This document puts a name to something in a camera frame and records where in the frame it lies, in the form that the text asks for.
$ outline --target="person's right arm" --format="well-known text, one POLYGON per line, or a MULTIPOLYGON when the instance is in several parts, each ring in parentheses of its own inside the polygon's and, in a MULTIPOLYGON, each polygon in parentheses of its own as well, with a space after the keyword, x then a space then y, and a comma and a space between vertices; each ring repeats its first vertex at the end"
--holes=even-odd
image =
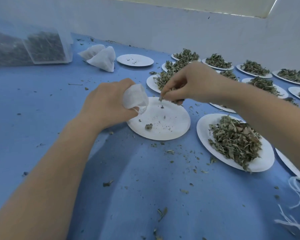
POLYGON ((161 96, 169 101, 189 98, 235 110, 300 170, 300 108, 297 106, 252 85, 231 80, 198 62, 177 72, 164 86, 161 96), (182 88, 170 91, 173 87, 182 88))

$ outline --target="hand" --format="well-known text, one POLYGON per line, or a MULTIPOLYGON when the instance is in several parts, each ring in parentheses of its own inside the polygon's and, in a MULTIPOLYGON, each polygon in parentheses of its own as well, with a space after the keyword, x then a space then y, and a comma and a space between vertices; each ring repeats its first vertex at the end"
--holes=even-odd
POLYGON ((168 101, 193 99, 222 104, 232 82, 236 81, 216 73, 201 62, 192 62, 171 77, 161 90, 161 97, 168 101))
POLYGON ((122 103, 124 92, 134 84, 130 78, 119 82, 101 83, 87 96, 78 116, 97 130, 136 117, 138 113, 134 109, 126 109, 122 103))

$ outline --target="white pouch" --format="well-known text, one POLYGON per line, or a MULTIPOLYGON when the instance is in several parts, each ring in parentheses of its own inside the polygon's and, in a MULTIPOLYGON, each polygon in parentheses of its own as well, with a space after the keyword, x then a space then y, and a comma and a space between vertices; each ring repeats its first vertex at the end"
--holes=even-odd
POLYGON ((80 55, 85 60, 89 60, 104 49, 105 46, 103 44, 96 44, 92 45, 84 51, 79 52, 78 55, 80 55))
POLYGON ((97 53, 95 56, 93 56, 90 60, 87 60, 87 62, 90 65, 93 65, 95 67, 99 67, 102 70, 105 70, 107 72, 113 72, 115 69, 115 58, 116 53, 112 46, 109 46, 99 53, 97 53))
POLYGON ((139 114, 143 114, 149 105, 149 98, 141 84, 134 84, 123 94, 123 106, 126 109, 139 107, 139 114))

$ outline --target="blue tabletop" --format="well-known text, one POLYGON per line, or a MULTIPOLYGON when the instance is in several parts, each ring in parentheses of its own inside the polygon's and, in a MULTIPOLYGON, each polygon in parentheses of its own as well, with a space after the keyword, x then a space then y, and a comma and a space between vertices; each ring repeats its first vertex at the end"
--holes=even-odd
MULTIPOLYGON (((171 54, 92 42, 86 36, 75 38, 81 40, 74 39, 70 64, 0 68, 0 208, 22 183, 23 172, 31 171, 98 84, 130 77, 146 88, 148 96, 159 96, 147 87, 146 79, 150 71, 162 71, 161 65, 172 60, 171 54), (93 44, 111 45, 117 57, 148 56, 154 64, 134 68, 115 61, 114 72, 105 72, 77 55, 93 44)), ((249 77, 236 69, 233 72, 240 78, 249 77)), ((272 80, 285 90, 295 85, 272 80)), ((300 223, 300 206, 289 209, 299 200, 288 185, 292 172, 277 155, 272 168, 259 173, 249 174, 219 160, 207 165, 210 153, 197 136, 196 124, 205 114, 227 113, 210 104, 195 105, 189 99, 184 108, 191 118, 189 131, 164 145, 152 147, 154 141, 140 137, 126 123, 101 132, 84 170, 68 239, 154 239, 155 228, 168 240, 295 239, 286 228, 274 223, 274 219, 283 220, 278 204, 300 223), (167 154, 166 150, 174 150, 175 154, 167 154), (110 180, 114 180, 110 187, 102 186, 110 180), (158 222, 157 209, 164 207, 168 213, 158 222)), ((300 236, 298 229, 289 229, 300 236)))

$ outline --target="person's right hand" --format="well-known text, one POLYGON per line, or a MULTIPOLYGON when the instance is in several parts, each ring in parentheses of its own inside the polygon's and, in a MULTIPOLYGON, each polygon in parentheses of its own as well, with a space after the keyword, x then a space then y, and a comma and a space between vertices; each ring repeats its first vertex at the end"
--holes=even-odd
POLYGON ((177 72, 161 90, 168 101, 193 99, 202 103, 222 104, 233 81, 201 62, 192 62, 177 72))

